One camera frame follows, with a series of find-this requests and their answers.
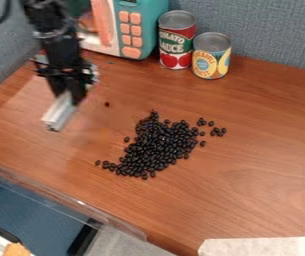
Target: can lid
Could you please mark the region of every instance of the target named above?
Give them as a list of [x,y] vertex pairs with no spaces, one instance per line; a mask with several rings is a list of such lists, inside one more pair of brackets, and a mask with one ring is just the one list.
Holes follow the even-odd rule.
[[159,18],[159,26],[165,29],[187,29],[195,24],[195,16],[182,10],[164,13]]
[[197,36],[194,40],[195,50],[206,52],[221,52],[232,45],[228,36],[217,32],[206,32]]

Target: metal bracket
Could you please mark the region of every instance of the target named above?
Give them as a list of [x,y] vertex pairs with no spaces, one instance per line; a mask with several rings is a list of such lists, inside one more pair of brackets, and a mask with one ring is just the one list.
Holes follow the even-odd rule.
[[[48,64],[45,56],[38,55],[35,59],[42,64]],[[87,84],[86,89],[89,91],[93,87],[99,78],[99,72],[96,65],[91,65],[91,70],[93,73],[93,84]],[[84,74],[89,74],[89,69],[83,70]],[[59,132],[63,129],[65,124],[68,122],[70,117],[77,110],[77,106],[72,103],[71,92],[66,90],[61,95],[59,95],[48,111],[43,115],[42,121],[46,125],[46,128],[50,131]]]

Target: red can label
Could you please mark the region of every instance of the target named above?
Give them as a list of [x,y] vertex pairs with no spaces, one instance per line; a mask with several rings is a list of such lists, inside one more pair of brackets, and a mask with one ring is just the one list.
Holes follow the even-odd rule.
[[159,29],[160,62],[170,69],[191,65],[195,26],[184,30]]

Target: orange button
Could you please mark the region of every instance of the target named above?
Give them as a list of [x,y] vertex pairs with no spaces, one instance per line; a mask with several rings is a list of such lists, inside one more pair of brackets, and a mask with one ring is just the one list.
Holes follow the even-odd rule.
[[124,34],[129,34],[130,33],[130,27],[128,24],[120,24],[120,30]]
[[133,36],[141,36],[141,27],[132,26],[132,34],[133,34]]
[[122,48],[122,53],[129,58],[138,59],[141,55],[141,51],[137,48],[124,47]]
[[122,42],[123,42],[124,44],[131,45],[131,43],[132,43],[132,38],[131,38],[130,36],[124,35],[124,36],[122,36]]
[[135,25],[139,25],[141,23],[141,14],[137,12],[131,13],[131,23]]
[[128,22],[129,20],[129,13],[126,11],[119,12],[119,18],[121,22]]
[[133,46],[141,47],[143,45],[143,40],[141,37],[133,37]]

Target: tomato sauce can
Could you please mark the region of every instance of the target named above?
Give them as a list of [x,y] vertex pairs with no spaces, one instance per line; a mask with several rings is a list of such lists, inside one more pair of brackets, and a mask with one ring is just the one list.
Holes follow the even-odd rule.
[[196,19],[189,12],[176,10],[159,18],[160,63],[170,69],[191,65]]
[[232,44],[229,37],[216,32],[207,32],[194,40],[192,70],[198,77],[217,79],[228,73]]

